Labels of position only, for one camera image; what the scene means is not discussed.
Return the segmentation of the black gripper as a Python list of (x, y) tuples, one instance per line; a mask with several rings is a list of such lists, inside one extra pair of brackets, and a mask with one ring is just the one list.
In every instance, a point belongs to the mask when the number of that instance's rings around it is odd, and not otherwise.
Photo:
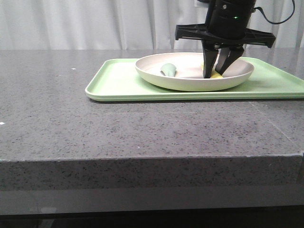
[(211, 0), (203, 24), (176, 26), (176, 40), (206, 40), (202, 41), (204, 78), (211, 77), (218, 56), (214, 43), (226, 47), (221, 49), (215, 66), (220, 75), (243, 55), (243, 46), (237, 45), (273, 46), (276, 38), (272, 33), (247, 28), (255, 3), (254, 0)]

